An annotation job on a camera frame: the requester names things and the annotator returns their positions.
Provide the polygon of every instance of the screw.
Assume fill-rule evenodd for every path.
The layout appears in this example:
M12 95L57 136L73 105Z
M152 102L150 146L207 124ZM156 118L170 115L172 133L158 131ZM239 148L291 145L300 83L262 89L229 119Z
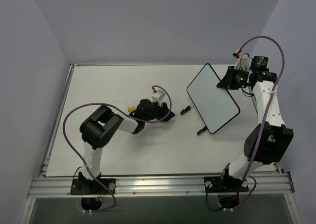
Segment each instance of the screw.
M109 183L109 190L114 190L114 189L115 189L115 184Z
M212 182L211 181L207 181L205 182L205 187L212 187Z

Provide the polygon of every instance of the tablet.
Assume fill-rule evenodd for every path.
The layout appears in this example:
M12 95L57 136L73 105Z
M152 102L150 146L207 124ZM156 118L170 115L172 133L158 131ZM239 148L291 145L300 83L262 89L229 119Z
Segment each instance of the tablet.
M220 78L210 64L205 64L187 87L187 92L211 134L216 133L240 113L231 94L216 85Z

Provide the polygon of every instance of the yellow object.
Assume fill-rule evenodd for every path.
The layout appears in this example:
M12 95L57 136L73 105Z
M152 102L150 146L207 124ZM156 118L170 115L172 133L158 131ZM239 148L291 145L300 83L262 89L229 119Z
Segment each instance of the yellow object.
M134 106L129 106L129 108L128 108L128 112L129 113L131 113L131 112L133 112L133 111L135 111L136 110L136 108L134 107Z

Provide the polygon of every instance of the metal frame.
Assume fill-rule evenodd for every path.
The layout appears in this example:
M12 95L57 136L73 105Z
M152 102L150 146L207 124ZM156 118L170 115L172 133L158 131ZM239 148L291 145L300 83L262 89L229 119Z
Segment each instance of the metal frame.
M57 129L60 124L61 114L66 102L71 78L76 66L127 66L127 65L164 65L166 63L86 63L71 64L65 84L62 102L56 117L56 123L52 132L51 140L47 149L46 158L43 164L42 173L39 178L34 178L28 193L25 207L20 219L21 224L30 221L36 198L82 198L96 197L97 195L72 196L70 188L72 177L48 178L45 177L49 164L50 154L55 141ZM199 64L198 62L172 63L172 64ZM254 172L257 180L257 187L254 194L284 194L289 213L294 224L301 224L298 209L295 204L293 184L290 173L283 174L279 163L275 164L276 172ZM205 195L203 178L206 176L219 176L220 174L199 174L199 175L159 175L159 176L120 176L113 177L117 180L117 197L134 196L196 196ZM254 185L253 180L248 180L249 188Z
M213 65L233 65L236 60L232 59L207 59L207 60L152 60L152 61L126 61L108 60L107 62L74 63L74 66L159 66L159 65L204 65L208 62Z
M205 195L205 176L220 176L220 174L203 174L189 176L141 176L141 177L111 177L116 179L115 196L182 196ZM253 176L257 180L255 194L292 193L290 174L257 172ZM33 179L28 198L74 198L97 197L98 195L70 195L72 177L35 178ZM248 179L249 189L254 181Z

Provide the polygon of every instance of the metal bracket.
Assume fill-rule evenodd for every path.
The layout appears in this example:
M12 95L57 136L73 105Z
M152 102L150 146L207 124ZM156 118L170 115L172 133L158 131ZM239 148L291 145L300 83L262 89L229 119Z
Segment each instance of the metal bracket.
M205 192L209 187L208 193L231 193L231 192L248 192L248 183L247 186L240 186L234 189L226 190L225 186L221 182L221 177L204 177L204 188Z
M116 179L100 178L99 179L105 187L107 187L113 194L115 193ZM79 179L73 179L71 184L71 195L90 195L90 194L101 194L104 191L103 187L98 185L94 191L85 188Z

